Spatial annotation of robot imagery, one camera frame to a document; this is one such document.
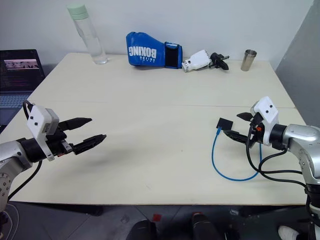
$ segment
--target blue boxing glove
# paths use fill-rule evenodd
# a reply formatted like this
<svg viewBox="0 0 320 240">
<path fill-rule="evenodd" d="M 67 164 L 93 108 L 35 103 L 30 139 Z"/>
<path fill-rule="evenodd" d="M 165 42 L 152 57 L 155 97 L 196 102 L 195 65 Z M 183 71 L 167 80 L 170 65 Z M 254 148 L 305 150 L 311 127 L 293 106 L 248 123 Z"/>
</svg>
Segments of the blue boxing glove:
<svg viewBox="0 0 320 240">
<path fill-rule="evenodd" d="M 126 36 L 129 63 L 133 66 L 181 69 L 182 47 L 162 43 L 144 32 L 130 32 Z"/>
</svg>

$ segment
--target bottle cap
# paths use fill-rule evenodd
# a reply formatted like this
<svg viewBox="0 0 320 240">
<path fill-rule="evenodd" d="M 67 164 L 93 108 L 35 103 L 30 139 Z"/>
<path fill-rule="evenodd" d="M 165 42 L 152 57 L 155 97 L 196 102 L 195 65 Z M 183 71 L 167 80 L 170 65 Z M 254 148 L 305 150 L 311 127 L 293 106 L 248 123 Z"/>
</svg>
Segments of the bottle cap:
<svg viewBox="0 0 320 240">
<path fill-rule="evenodd" d="M 89 17 L 86 6 L 79 3 L 71 3 L 66 6 L 73 20 L 82 20 Z"/>
</svg>

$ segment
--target stainless steel tumbler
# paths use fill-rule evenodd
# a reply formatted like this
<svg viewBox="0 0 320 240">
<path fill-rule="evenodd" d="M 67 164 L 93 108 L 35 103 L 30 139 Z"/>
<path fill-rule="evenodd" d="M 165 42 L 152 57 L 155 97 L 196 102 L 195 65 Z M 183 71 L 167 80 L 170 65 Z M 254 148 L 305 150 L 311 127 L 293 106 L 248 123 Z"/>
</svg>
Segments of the stainless steel tumbler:
<svg viewBox="0 0 320 240">
<path fill-rule="evenodd" d="M 255 57 L 257 55 L 257 52 L 251 49 L 247 49 L 244 52 L 244 57 L 242 60 L 241 70 L 242 71 L 249 71 L 252 62 L 254 61 Z"/>
</svg>

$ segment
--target white table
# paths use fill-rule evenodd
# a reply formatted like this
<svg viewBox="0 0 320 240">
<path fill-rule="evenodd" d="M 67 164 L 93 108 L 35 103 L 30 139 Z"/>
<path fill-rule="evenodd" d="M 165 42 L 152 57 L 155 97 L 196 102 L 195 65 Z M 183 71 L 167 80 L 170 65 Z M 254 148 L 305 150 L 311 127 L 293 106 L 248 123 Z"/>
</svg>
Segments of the white table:
<svg viewBox="0 0 320 240">
<path fill-rule="evenodd" d="M 30 96 L 53 109 L 61 121 L 90 117 L 92 122 L 66 131 L 69 143 L 97 134 L 107 138 L 80 155 L 43 161 L 35 178 L 12 200 L 59 204 L 304 204 L 301 186 L 257 176 L 246 182 L 221 178 L 213 169 L 211 149 L 220 117 L 233 120 L 233 129 L 247 134 L 248 122 L 236 114 L 248 112 L 268 95 L 279 110 L 281 124 L 305 124 L 268 62 L 255 62 L 248 72 L 239 61 L 230 71 L 136 68 L 127 56 L 112 55 L 105 65 L 90 56 L 68 54 Z M 0 135 L 0 142 L 30 138 L 20 111 Z M 275 153 L 263 148 L 263 155 Z M 252 158 L 259 161 L 258 145 Z M 215 148 L 217 167 L 229 177 L 254 172 L 244 144 L 223 133 Z M 14 190 L 34 170 L 20 174 Z M 299 170 L 295 156 L 271 159 L 266 170 Z M 280 174 L 303 181 L 302 177 Z"/>
</svg>

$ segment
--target white shoe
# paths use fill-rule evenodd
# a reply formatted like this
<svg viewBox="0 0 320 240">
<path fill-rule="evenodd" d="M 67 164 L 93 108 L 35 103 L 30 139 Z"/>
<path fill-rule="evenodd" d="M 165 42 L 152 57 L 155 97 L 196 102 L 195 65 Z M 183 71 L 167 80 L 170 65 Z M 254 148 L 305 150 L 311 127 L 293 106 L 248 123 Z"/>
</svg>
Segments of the white shoe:
<svg viewBox="0 0 320 240">
<path fill-rule="evenodd" d="M 288 226 L 280 226 L 278 228 L 278 234 L 282 240 L 296 240 L 299 232 Z"/>
</svg>

